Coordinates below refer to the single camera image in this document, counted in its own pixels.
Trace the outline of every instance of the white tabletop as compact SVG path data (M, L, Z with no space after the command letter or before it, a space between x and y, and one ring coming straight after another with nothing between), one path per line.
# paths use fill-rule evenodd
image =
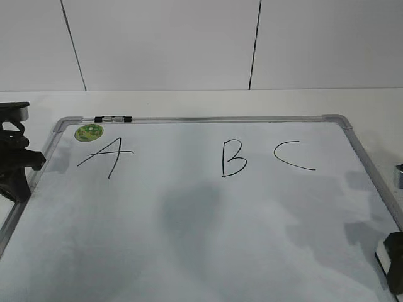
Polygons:
M64 116L136 117L345 115L391 190L403 162L403 89L271 91L0 92L0 101L29 101L30 148L40 150Z

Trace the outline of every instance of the aluminum whiteboard frame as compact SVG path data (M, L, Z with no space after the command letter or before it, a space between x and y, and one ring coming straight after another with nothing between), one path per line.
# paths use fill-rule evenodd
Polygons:
M349 140L353 150L361 160L366 173L376 187L380 197L386 204L390 214L395 220L400 230L403 230L403 209L399 206L394 195L382 179L379 171L371 161L367 152L358 140L353 131L353 127L343 115L322 115L322 116L258 116L258 117L214 117L214 118L133 118L131 124L165 124L165 123L291 123L291 122L318 122L318 123L336 123L343 130ZM51 136L49 136L42 152L46 158L46 164L40 171L31 171L28 175L28 185L33 192L52 157L57 144L59 143L64 130L70 125L79 125L94 123L94 118L83 118L82 116L68 116L60 119ZM128 124L124 122L102 122ZM16 203L9 212L3 226L0 229L0 258L3 255L8 242L24 212L27 203Z

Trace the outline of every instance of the tile grout line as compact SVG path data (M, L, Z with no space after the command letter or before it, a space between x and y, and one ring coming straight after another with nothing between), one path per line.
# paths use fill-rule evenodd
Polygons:
M256 23L256 32L254 36L254 45L253 45L253 55L252 55L252 66L251 66L251 76L249 78L249 87L248 90L251 90L251 85L252 85L252 75L253 75L253 64L254 64L254 55L256 53L256 42L258 40L258 31L259 31L259 23L260 23L260 12L262 8L262 0L259 2L259 12L258 12L258 21Z
M72 44L72 46L73 46L74 55L76 56L76 61L77 61L77 65L78 65L78 70L80 71L80 76L81 76L82 84L84 85L84 90L87 91L87 86L86 86L86 83L84 82L84 77L82 76L82 70L81 70L80 61L78 60L78 55L77 55L76 47L74 46L73 37L72 37L72 35L71 35L71 30L70 30L69 21L67 20L67 15L66 15L66 13L65 13L64 5L63 5L63 0L60 0L60 5L62 6L62 12L63 12L63 17L64 17L64 22L65 22L65 25L66 25L66 27L67 27L67 31L69 32L70 41L71 41L71 44Z

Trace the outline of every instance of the white surface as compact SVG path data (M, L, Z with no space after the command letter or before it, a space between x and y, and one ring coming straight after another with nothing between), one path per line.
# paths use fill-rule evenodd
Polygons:
M396 225L339 126L105 125L90 143L77 128L3 255L1 301L394 301L374 251ZM110 180L116 154L77 167L117 137L135 153ZM247 166L223 178L231 138ZM294 139L278 155L316 171L273 156Z
M258 0L65 0L88 90L247 89Z
M29 101L30 148L40 150L64 116L133 117L345 115L390 188L403 162L403 89L173 92L3 92L0 101Z
M403 86L403 1L263 0L253 89Z
M58 1L2 1L0 40L0 91L84 90Z

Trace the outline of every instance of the whiteboard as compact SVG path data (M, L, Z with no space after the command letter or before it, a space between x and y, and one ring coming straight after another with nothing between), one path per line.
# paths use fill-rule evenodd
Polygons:
M374 252L398 228L348 129L110 123L83 143L79 126L54 140L0 301L395 301ZM117 161L90 158L115 140Z

